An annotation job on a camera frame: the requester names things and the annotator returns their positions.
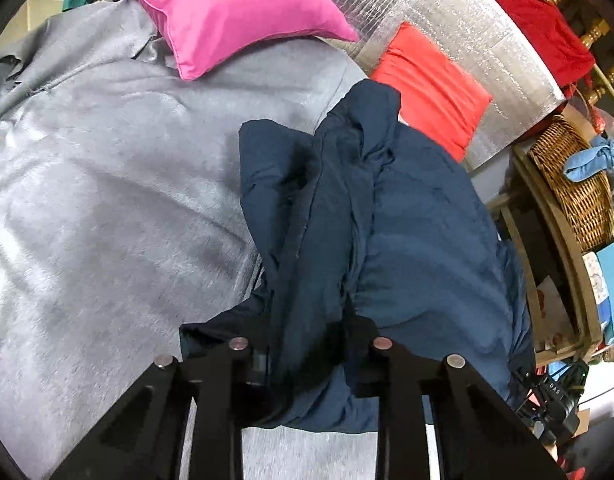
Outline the cream leather sofa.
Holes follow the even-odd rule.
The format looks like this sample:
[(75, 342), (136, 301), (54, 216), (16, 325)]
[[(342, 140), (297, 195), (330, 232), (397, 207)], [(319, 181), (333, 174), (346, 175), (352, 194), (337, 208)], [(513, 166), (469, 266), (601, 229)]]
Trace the cream leather sofa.
[(60, 0), (26, 0), (10, 19), (0, 35), (0, 51), (26, 36), (47, 18), (62, 12)]

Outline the grey bed blanket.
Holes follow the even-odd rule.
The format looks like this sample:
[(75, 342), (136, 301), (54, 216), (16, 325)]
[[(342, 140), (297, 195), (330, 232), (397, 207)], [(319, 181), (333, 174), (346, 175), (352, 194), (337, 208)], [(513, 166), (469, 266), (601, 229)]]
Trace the grey bed blanket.
[(54, 15), (0, 52), (0, 439), (27, 477), (176, 352), (182, 324), (249, 296), (243, 122), (313, 132), (362, 78), (298, 38), (184, 81), (136, 0)]

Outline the orange-red pillow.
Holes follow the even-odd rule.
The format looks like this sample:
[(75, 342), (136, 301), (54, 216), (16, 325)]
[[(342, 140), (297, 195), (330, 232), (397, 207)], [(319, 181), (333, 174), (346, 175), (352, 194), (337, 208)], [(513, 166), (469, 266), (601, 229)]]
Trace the orange-red pillow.
[(400, 93), (399, 118), (405, 124), (464, 161), (493, 96), (436, 42), (401, 23), (371, 78)]

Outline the blue and white box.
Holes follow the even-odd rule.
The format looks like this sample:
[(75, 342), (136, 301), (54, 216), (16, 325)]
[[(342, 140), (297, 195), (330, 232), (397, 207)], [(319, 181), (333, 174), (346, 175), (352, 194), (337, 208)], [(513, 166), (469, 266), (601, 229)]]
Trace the blue and white box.
[(614, 346), (614, 242), (598, 252), (583, 257), (592, 291), (604, 343)]

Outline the navy blue jacket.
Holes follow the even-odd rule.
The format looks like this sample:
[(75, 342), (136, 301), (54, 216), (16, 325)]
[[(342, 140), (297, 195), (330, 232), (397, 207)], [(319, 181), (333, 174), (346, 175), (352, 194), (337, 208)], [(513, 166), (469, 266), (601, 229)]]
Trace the navy blue jacket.
[(535, 359), (516, 248), (464, 168), (399, 108), (396, 90), (367, 79), (314, 133), (241, 125), (241, 206), (264, 273), (180, 340), (187, 359), (236, 336), (267, 353), (258, 427), (377, 429), (377, 401), (345, 377), (355, 316), (416, 356), (464, 356), (509, 404), (523, 396), (516, 373)]

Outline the wicker basket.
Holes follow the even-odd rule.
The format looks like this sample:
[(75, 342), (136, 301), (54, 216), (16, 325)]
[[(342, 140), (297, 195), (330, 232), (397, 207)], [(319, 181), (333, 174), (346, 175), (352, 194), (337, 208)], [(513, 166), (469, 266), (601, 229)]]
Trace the wicker basket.
[(613, 236), (613, 210), (609, 180), (594, 174), (582, 182), (565, 177), (564, 165), (590, 144), (562, 115), (552, 117), (549, 126), (528, 150), (550, 190), (554, 193), (582, 252), (607, 245)]

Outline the light blue cloth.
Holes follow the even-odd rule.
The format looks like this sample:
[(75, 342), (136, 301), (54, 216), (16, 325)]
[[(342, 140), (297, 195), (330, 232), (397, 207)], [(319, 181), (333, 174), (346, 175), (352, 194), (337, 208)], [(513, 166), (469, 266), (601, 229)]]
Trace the light blue cloth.
[(571, 182), (583, 182), (600, 172), (614, 170), (614, 140), (595, 136), (590, 147), (571, 155), (563, 166), (563, 174)]

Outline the silver foil headboard panel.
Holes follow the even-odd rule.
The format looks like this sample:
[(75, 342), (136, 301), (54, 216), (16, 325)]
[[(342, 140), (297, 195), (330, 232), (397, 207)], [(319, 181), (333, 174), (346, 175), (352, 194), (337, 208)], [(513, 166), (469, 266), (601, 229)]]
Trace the silver foil headboard panel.
[(493, 102), (467, 151), (486, 164), (544, 119), (564, 95), (530, 42), (495, 0), (333, 0), (358, 32), (339, 48), (371, 74), (403, 22), (410, 23), (490, 92)]

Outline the red blanket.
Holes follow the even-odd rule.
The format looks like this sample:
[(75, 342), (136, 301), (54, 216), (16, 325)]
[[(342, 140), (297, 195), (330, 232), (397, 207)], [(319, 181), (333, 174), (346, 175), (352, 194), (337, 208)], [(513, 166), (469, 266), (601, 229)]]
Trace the red blanket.
[(545, 0), (496, 0), (535, 49), (560, 88), (575, 84), (595, 65), (561, 12)]

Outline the wooden side shelf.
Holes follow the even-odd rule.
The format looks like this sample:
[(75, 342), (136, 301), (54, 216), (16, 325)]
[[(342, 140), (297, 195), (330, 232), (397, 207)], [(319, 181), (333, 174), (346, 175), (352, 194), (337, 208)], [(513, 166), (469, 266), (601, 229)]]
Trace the wooden side shelf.
[(525, 148), (512, 149), (505, 192), (487, 209), (522, 263), (536, 365), (590, 361), (603, 334), (583, 252)]

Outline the pink pillow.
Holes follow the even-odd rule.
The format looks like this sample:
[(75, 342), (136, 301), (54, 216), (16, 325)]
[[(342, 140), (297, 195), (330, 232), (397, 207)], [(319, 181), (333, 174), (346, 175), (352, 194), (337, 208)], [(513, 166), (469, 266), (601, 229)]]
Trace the pink pillow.
[(319, 36), (356, 41), (332, 0), (139, 0), (173, 51), (179, 76), (194, 80), (267, 39)]

